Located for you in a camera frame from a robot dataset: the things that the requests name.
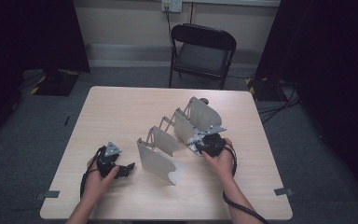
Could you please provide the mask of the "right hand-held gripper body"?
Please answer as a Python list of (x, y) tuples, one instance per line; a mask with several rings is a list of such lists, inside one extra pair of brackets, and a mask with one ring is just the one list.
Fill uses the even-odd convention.
[(224, 132), (226, 128), (219, 126), (211, 126), (205, 131), (197, 133), (198, 139), (195, 142), (196, 149), (199, 153), (206, 152), (211, 157), (218, 156), (223, 150), (225, 141), (220, 133)]

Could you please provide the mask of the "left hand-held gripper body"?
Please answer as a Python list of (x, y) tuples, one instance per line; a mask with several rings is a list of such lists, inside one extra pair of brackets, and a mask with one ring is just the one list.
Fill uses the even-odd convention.
[(96, 163), (101, 177), (106, 177), (116, 166), (116, 160), (121, 152), (122, 150), (111, 141), (106, 146), (99, 148)]

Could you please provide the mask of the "grey expandable metal rack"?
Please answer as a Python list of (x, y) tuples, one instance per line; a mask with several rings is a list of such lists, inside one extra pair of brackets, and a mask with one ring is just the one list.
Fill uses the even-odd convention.
[(186, 145), (195, 133), (211, 126), (222, 127), (220, 115), (200, 98), (192, 97), (184, 110), (177, 108), (170, 118), (163, 117), (159, 126), (153, 126), (145, 141), (137, 140), (143, 168), (171, 185), (177, 185), (185, 165), (173, 157), (180, 149), (176, 138)]

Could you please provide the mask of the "person's right hand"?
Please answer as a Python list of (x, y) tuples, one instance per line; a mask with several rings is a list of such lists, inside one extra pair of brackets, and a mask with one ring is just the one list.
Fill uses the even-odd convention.
[(232, 142), (225, 138), (225, 147), (222, 152), (215, 158), (206, 152), (202, 153), (204, 159), (211, 165), (213, 171), (223, 185), (234, 181), (233, 170), (233, 146)]

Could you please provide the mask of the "person's left hand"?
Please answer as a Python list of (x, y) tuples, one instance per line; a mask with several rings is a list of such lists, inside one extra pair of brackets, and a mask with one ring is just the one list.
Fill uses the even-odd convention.
[(86, 174), (87, 178), (81, 201), (88, 205), (95, 205), (108, 191), (111, 182), (119, 171), (119, 168), (116, 166), (106, 177), (101, 177), (97, 164), (93, 159), (88, 161), (88, 167), (89, 171)]

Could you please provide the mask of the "black stand base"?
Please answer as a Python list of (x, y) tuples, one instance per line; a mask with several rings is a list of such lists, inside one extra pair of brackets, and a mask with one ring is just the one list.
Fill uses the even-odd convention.
[(278, 102), (281, 100), (279, 86), (266, 79), (248, 78), (246, 85), (256, 101)]
[(78, 78), (77, 72), (44, 69), (43, 76), (31, 90), (31, 94), (69, 96)]

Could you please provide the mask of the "black folding chair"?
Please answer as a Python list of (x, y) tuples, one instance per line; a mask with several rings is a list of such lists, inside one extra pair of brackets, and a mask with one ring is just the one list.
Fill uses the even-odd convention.
[(227, 73), (237, 41), (230, 33), (192, 23), (175, 25), (170, 32), (171, 64), (169, 87), (173, 72), (219, 80), (225, 87)]

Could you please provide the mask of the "black curtain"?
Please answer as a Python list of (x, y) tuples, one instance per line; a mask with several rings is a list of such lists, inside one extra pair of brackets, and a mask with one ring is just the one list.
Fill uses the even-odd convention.
[(74, 0), (0, 0), (0, 125), (33, 69), (90, 71)]
[(281, 0), (256, 76), (297, 84), (358, 181), (358, 0)]

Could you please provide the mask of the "white wall trunking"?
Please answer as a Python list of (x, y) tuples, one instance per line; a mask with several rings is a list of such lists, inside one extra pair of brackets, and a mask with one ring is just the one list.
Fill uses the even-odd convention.
[(250, 6), (250, 7), (278, 7), (282, 0), (182, 0), (183, 2), (232, 5), (232, 6)]

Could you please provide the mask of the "white wall socket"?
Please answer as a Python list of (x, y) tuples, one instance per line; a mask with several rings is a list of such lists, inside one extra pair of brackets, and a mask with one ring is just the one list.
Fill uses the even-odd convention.
[(161, 0), (161, 10), (163, 12), (181, 13), (183, 2), (180, 0)]

